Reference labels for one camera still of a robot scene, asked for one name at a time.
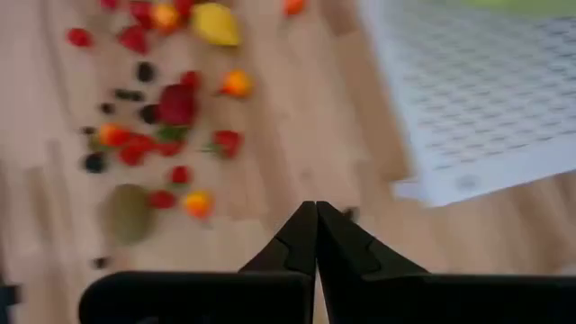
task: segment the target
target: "raspberry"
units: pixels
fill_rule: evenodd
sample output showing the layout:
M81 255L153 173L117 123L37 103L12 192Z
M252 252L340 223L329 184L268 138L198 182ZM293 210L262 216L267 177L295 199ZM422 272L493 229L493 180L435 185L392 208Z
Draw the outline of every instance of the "raspberry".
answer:
M194 5L194 0L174 0L174 7L180 13L183 23L188 23L190 9Z
M150 195L150 205L158 209L168 209L174 207L176 198L166 190L158 190Z
M92 35L85 29L72 28L67 33L68 41L80 48L89 48L92 46Z
M180 76L180 84L188 86L191 90L198 90L200 88L200 73L198 71L187 71Z
M116 10L118 8L118 0L100 0L100 5L104 9Z
M170 180L173 184L187 184L190 181L190 175L186 166L175 166L172 169Z

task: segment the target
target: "hardwood floor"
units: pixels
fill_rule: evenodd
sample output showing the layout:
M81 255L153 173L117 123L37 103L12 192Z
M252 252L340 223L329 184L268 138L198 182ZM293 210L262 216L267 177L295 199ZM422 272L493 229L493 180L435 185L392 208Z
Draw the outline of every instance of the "hardwood floor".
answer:
M235 270L303 200L358 206L359 223L433 272L550 274L576 261L576 178L561 175L445 208L425 210L392 197L389 183L409 173L354 0L310 0L305 14L281 21L281 0L228 1L244 44L216 49L181 32L145 59L154 85L133 77L137 58L119 46L97 1L20 0L0 13L0 239L6 279L22 284L16 323L74 323L77 300L93 280L124 269ZM88 25L96 46L79 51L65 30ZM145 166L115 164L105 175L78 167L79 128L104 120L95 108L110 90L142 90L153 102L186 69L203 75L202 116L180 157ZM246 101L214 97L222 75L244 68L256 81ZM136 104L114 117L135 129ZM235 161L196 151L211 130L243 131ZM99 221L112 187L160 186L173 165L194 168L194 188L214 192L201 224L162 213L150 239L116 247ZM106 270L95 257L111 256ZM325 322L320 296L317 322Z

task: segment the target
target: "strawberry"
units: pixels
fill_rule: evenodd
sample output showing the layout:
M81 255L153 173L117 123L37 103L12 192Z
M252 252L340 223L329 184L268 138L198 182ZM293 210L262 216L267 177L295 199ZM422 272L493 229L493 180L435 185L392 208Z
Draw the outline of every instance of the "strawberry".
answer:
M132 134L130 141L128 142L129 146L132 146L136 150L142 151L143 153L148 153L151 150L156 148L156 143L154 139L152 139L148 135L144 134Z
M131 136L132 133L129 130L112 122L102 125L98 131L100 143L112 148L123 146L131 139Z
M146 31L139 25L124 28L118 35L118 41L128 50L133 50L139 54L148 54L148 41Z
M147 30L154 27L152 22L152 3L149 1L130 1L130 14Z
M133 146L125 146L120 150L119 157L125 165L135 167L142 162L144 151Z
M188 18L190 18L190 9L194 5L194 0L174 0L174 7L180 14L180 21L183 23L188 23Z
M100 6L104 9L114 11L118 8L118 0L100 0Z
M149 197L150 205L157 209L169 209L176 204L176 198L166 190L158 190Z
M173 157L182 151L184 145L184 141L170 141L166 143L158 143L156 149L163 157Z
M80 48L89 48L92 46L92 34L82 28L71 28L67 32L68 41Z
M187 86L191 90L200 88L200 74L198 71L186 71L180 76L180 85Z
M190 182L190 173L186 166L175 166L170 172L170 182L176 185L185 185Z
M167 125L192 126L198 115L194 94L184 85L168 85L162 90L157 108L158 120Z
M218 130L212 134L212 142L203 152L216 153L221 158L234 158L242 145L243 137L232 130Z

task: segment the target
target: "white crate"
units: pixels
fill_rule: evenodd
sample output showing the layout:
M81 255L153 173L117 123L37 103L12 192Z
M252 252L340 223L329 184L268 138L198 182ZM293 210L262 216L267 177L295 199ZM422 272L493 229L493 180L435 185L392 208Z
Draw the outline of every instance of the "white crate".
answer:
M576 168L576 18L361 0L430 206Z

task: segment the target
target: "green leaf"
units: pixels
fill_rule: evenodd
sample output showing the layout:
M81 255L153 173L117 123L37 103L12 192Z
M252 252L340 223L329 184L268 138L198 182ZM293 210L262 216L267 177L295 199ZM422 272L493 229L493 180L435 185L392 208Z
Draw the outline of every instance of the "green leaf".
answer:
M156 131L156 137L163 142L181 141L186 137L190 127L162 125Z
M100 143L100 140L98 140L97 136L90 136L90 138L88 138L87 146L88 149L92 152L105 152L107 150L110 150L109 147Z

